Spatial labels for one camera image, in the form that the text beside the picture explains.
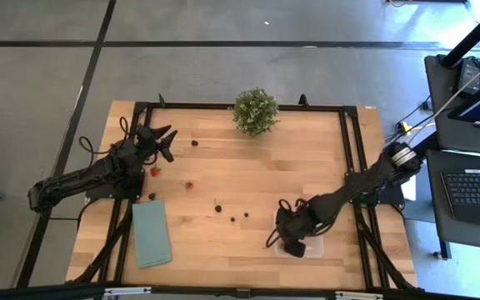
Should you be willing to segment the clear plastic tupperware container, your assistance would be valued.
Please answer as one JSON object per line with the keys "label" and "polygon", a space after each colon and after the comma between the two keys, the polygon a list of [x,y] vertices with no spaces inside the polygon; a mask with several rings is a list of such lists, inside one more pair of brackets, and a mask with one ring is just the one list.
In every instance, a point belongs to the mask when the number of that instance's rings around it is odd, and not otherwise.
{"label": "clear plastic tupperware container", "polygon": [[[300,239],[298,242],[304,243],[306,245],[306,252],[303,258],[321,258],[323,256],[323,238],[321,236],[315,236],[313,234],[313,230],[308,233],[303,239]],[[266,246],[268,248],[274,248],[275,252],[278,255],[293,257],[292,255],[285,252],[285,244],[286,243],[279,237],[275,224],[275,228],[270,234],[270,237],[267,239]]]}

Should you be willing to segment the black diagonal pole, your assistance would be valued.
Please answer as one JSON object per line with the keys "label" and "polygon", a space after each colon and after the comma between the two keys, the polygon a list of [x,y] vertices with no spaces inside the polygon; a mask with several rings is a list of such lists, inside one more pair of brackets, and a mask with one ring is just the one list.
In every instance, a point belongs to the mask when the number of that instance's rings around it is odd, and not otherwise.
{"label": "black diagonal pole", "polygon": [[480,23],[453,50],[440,59],[440,65],[445,68],[453,67],[479,42]]}

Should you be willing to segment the black power adapter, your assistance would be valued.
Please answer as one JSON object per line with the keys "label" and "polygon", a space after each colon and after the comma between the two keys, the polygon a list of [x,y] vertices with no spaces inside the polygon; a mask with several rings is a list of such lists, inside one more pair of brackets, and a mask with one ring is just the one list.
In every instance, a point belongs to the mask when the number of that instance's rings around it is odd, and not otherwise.
{"label": "black power adapter", "polygon": [[460,97],[468,98],[480,90],[480,75],[472,80],[478,73],[480,73],[480,58],[467,57],[462,60],[455,86],[457,90],[461,90]]}

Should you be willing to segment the teal folded cloth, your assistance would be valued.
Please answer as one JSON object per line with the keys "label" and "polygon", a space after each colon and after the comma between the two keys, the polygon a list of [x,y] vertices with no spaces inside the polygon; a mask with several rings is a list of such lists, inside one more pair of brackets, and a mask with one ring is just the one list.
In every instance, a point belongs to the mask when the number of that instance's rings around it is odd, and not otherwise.
{"label": "teal folded cloth", "polygon": [[149,268],[172,260],[164,201],[132,205],[137,265]]}

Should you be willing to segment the white sheet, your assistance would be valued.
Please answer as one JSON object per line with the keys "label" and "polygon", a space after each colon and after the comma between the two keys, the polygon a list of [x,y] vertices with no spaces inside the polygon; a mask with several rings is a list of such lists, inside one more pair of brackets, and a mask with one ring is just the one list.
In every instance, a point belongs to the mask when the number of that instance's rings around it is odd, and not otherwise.
{"label": "white sheet", "polygon": [[402,195],[405,200],[416,201],[417,200],[417,184],[416,177],[411,177],[408,181],[401,185]]}

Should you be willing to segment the silver metal bracket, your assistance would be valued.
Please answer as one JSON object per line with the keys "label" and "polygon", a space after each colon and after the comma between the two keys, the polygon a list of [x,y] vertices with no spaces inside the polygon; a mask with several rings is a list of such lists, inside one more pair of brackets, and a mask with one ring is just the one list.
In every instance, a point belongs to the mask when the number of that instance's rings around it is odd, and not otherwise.
{"label": "silver metal bracket", "polygon": [[121,297],[127,295],[141,295],[152,292],[151,287],[109,287],[104,290],[104,297]]}
{"label": "silver metal bracket", "polygon": [[336,291],[334,300],[384,300],[382,294],[369,292]]}

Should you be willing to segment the black front rail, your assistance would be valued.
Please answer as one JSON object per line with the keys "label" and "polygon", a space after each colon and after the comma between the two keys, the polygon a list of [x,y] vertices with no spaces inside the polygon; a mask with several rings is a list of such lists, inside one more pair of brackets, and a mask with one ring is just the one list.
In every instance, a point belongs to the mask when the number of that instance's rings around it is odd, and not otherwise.
{"label": "black front rail", "polygon": [[[104,297],[106,288],[151,287],[149,294],[187,294],[229,296],[235,298],[238,287],[168,287],[168,286],[120,286],[117,282],[69,282],[60,285],[38,287],[14,287],[0,289],[0,300],[83,300]],[[384,300],[480,300],[480,297],[467,297],[451,294],[426,292],[421,288],[394,289],[371,287],[365,290],[343,289],[288,289],[288,288],[254,288],[252,297],[300,297],[329,298],[334,300],[336,291],[351,291],[382,294]]]}

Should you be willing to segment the artificial green potted plant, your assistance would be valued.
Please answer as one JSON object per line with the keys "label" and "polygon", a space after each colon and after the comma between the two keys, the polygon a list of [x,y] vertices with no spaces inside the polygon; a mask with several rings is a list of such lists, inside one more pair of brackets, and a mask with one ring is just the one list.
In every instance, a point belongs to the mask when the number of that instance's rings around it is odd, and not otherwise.
{"label": "artificial green potted plant", "polygon": [[261,87],[240,92],[229,110],[232,112],[236,129],[250,138],[271,132],[273,126],[279,122],[276,98]]}

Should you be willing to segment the black side desk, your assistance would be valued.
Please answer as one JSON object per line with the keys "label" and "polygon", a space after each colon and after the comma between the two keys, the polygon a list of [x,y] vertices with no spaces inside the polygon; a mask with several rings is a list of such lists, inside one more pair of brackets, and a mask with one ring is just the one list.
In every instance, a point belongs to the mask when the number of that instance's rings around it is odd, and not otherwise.
{"label": "black side desk", "polygon": [[451,169],[480,169],[480,129],[450,121],[445,112],[435,117],[436,131],[425,137],[417,146],[427,160],[432,205],[437,235],[442,247],[459,243],[480,247],[480,211],[470,209],[477,221],[456,219],[448,203],[441,172]]}

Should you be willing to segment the black laptop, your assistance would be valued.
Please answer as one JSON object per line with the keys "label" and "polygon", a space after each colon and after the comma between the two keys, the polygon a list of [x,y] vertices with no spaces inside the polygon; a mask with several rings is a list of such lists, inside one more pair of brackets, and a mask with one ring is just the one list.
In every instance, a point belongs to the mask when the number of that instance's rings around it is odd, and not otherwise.
{"label": "black laptop", "polygon": [[440,174],[453,217],[480,224],[480,169],[452,169]]}

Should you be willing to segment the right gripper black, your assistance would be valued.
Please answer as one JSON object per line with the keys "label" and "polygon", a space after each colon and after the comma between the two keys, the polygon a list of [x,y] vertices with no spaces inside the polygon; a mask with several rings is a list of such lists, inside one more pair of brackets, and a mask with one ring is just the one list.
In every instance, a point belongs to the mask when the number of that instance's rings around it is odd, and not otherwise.
{"label": "right gripper black", "polygon": [[306,245],[298,241],[313,230],[313,220],[311,219],[309,211],[305,207],[297,211],[285,207],[280,207],[278,210],[288,210],[294,215],[293,220],[287,225],[287,235],[280,236],[278,234],[286,243],[285,252],[296,258],[302,258],[306,252]]}

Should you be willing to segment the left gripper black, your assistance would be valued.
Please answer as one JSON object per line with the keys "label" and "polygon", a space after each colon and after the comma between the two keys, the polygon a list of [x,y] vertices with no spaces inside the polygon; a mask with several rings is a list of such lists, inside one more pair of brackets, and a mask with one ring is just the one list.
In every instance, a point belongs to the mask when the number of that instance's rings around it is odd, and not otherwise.
{"label": "left gripper black", "polygon": [[177,130],[173,130],[167,136],[164,136],[171,127],[171,125],[167,125],[159,128],[150,128],[150,132],[154,136],[154,142],[147,146],[138,144],[138,141],[126,140],[122,144],[122,158],[130,165],[144,164],[149,158],[161,153],[162,157],[171,163],[174,157],[170,147],[178,134]]}

